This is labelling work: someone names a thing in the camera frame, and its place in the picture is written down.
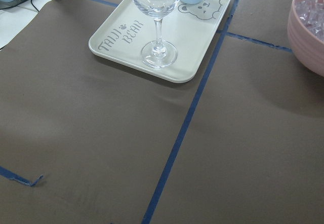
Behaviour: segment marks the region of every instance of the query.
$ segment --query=paw print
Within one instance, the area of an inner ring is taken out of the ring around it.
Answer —
[[[126,27],[126,25],[120,25],[119,28],[122,29],[122,30],[125,30],[127,27]]]

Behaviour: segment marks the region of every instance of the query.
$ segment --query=white tray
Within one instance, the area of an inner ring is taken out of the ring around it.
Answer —
[[[178,49],[174,64],[154,69],[140,57],[142,47],[155,40],[152,18],[132,0],[123,0],[89,40],[90,50],[100,57],[153,76],[184,83],[196,74],[230,0],[203,0],[196,5],[179,2],[163,19],[162,37]]]

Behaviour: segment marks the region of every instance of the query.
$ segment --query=pink bowl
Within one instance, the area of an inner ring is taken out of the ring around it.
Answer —
[[[293,0],[288,18],[288,40],[297,59],[311,71],[324,76],[324,42],[313,35],[300,21]]]

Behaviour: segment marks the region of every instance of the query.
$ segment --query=clear glass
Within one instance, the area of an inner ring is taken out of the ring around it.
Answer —
[[[155,22],[156,40],[143,47],[141,51],[143,62],[152,68],[164,68],[173,64],[178,52],[174,45],[162,40],[162,20],[173,11],[179,0],[133,0],[133,2]]]

